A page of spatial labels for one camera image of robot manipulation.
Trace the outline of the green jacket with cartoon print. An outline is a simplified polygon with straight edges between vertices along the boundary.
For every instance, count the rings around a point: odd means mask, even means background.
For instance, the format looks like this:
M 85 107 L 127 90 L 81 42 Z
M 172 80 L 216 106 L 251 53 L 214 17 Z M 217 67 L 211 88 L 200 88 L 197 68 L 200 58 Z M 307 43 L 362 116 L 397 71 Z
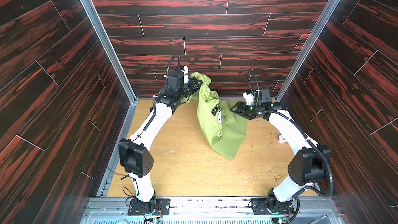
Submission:
M 246 138 L 248 120 L 231 112 L 236 102 L 221 100 L 211 90 L 208 76 L 195 72 L 190 77 L 203 82 L 192 99 L 198 102 L 197 117 L 204 137 L 215 152 L 234 160 Z

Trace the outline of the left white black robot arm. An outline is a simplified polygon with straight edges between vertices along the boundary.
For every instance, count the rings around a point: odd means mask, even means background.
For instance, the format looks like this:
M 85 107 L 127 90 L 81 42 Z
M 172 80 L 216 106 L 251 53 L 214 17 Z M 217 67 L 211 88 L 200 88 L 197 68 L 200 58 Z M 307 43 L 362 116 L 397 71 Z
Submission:
M 172 88 L 171 76 L 166 79 L 158 95 L 153 97 L 152 111 L 140 128 L 128 139 L 118 142 L 120 164 L 134 183 L 135 195 L 130 208 L 149 215 L 155 211 L 156 192 L 150 179 L 154 158 L 151 145 L 163 125 L 171 118 L 183 99 L 199 92 L 203 81 L 190 78 L 182 87 Z

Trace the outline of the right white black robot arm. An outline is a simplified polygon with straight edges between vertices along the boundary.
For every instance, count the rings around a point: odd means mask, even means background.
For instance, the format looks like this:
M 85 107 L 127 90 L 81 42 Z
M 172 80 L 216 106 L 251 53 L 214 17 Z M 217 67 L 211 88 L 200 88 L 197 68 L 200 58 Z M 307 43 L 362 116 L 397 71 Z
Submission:
M 268 192 L 265 203 L 269 212 L 283 214 L 286 210 L 292 210 L 292 202 L 308 190 L 325 199 L 332 198 L 331 149 L 313 140 L 288 111 L 283 110 L 278 103 L 256 107 L 246 102 L 236 103 L 230 111 L 247 120 L 262 118 L 268 121 L 281 133 L 294 153 L 288 165 L 288 176 Z

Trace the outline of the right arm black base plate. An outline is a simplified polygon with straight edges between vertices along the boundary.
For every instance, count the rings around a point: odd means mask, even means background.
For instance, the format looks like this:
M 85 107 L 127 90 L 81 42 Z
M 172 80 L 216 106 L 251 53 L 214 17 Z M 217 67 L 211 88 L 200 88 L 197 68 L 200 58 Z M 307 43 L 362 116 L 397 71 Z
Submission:
M 255 215 L 293 215 L 295 210 L 291 201 L 279 202 L 274 198 L 254 198 L 249 202 L 249 208 Z

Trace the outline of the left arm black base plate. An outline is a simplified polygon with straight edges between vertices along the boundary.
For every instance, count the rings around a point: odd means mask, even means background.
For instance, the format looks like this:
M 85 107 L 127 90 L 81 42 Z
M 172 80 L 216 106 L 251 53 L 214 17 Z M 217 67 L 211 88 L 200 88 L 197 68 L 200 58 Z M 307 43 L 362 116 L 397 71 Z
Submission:
M 129 204 L 128 216 L 167 216 L 170 213 L 171 200 L 167 198 L 156 198 L 149 202 L 143 202 L 133 198 Z

